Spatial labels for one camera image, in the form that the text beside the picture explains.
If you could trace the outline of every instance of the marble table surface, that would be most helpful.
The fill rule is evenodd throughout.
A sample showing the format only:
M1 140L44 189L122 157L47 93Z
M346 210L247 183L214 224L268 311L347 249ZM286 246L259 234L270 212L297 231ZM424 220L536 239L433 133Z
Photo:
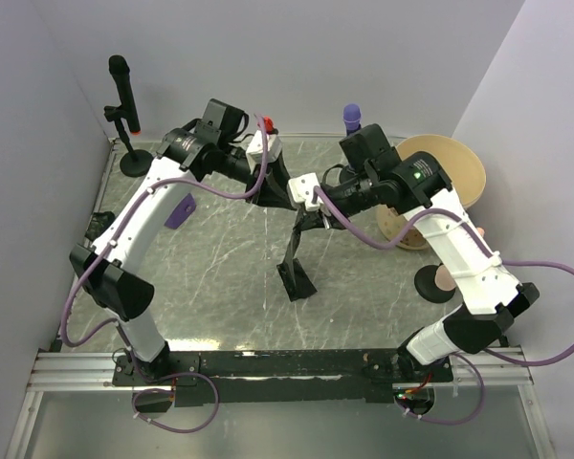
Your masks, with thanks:
M337 139L283 143L292 177L321 174L342 161ZM158 145L135 147L153 151ZM142 179L120 173L123 148L116 148L100 209L117 213ZM205 183L243 191L243 185L216 173ZM416 293L416 271L437 262L431 250L376 251L347 231L313 229L302 235L297 257L318 292L291 302L276 264L285 252L295 213L227 201L202 190L195 190L194 196L193 215L177 230L161 229L139 272L155 286L152 313L174 350L396 347L459 301L457 295L450 303L431 304ZM384 239L374 209L352 220ZM105 317L87 294L80 293L70 334L80 337ZM120 347L115 328L106 327L77 351Z

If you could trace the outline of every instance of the black microphone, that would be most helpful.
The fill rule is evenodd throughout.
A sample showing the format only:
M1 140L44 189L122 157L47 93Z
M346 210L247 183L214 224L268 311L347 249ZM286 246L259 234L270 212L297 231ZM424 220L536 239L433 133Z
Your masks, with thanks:
M141 124L138 121L132 86L130 85L130 68L122 55L111 55L108 59L108 71L115 80L119 99L121 101L121 110L125 113L125 120L134 135L141 132Z

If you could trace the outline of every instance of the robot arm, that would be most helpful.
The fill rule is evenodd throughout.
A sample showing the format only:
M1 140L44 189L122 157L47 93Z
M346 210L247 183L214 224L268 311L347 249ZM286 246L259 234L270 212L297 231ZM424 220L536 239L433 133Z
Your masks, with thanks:
M218 171L251 189L260 169L262 133L256 131L246 151L232 144L241 121L245 120L246 128L247 119L241 110L213 99L203 118L166 134L143 182L113 225L94 241L92 248L77 245L71 252L73 267L81 276L107 245L113 246L84 288L117 319L141 369L149 376L166 373L169 348L148 308L154 295L153 286L136 274L156 234L192 186L170 184L151 193L149 187L166 179L202 181L206 175ZM266 127L272 127L271 121L266 122ZM266 130L269 164L265 180L248 201L266 207L291 208L285 193L289 175L282 161L280 138L274 128ZM127 218L128 210L142 198L116 241L117 228Z
M446 210L460 218L433 213L414 223L446 265L463 295L463 304L409 337L399 349L400 366L408 372L441 360L457 350L475 354L489 346L539 297L531 283L521 284L503 266L475 230L451 180L436 159L417 152L401 161L377 125L341 141L356 176L340 186L322 186L346 216L376 205L396 208L407 220L425 209ZM326 212L311 192L315 174L290 180L294 205Z

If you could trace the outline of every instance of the glass surface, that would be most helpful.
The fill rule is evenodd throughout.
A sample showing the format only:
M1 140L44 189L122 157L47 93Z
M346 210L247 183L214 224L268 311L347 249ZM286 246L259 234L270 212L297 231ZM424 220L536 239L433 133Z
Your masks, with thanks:
M436 389L430 415L467 415L476 387ZM170 426L192 427L210 406L171 408ZM180 435L132 419L130 395L47 393L26 455L40 458L534 458L517 387L488 390L486 407L463 426L405 419L395 404L363 401L223 404L203 431Z
M102 211L119 213L144 180L120 172L121 154L120 149ZM285 140L283 156L293 177L308 172L320 177L328 167L344 163L337 139ZM329 183L337 177L332 171ZM232 193L244 190L217 173L205 184ZM302 235L297 258L318 291L291 302L276 265L285 254L296 213L200 190L193 195L196 210L177 230L159 231L138 273L155 287L150 310L173 350L397 347L459 301L432 304L417 294L417 270L438 262L431 249L377 251L348 231L312 229ZM370 236L386 240L374 208L352 220ZM81 337L105 318L89 295L79 294L70 334ZM120 347L115 328L106 327L75 351Z

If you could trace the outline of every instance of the purple cylinder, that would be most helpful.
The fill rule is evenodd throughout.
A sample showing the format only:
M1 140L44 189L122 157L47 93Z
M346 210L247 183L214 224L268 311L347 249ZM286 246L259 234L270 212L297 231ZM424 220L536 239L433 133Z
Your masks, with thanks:
M352 134L360 130L362 128L362 112L360 111L360 106L357 103L349 103L346 105L342 111L342 120L344 121L344 127L346 127L346 134Z

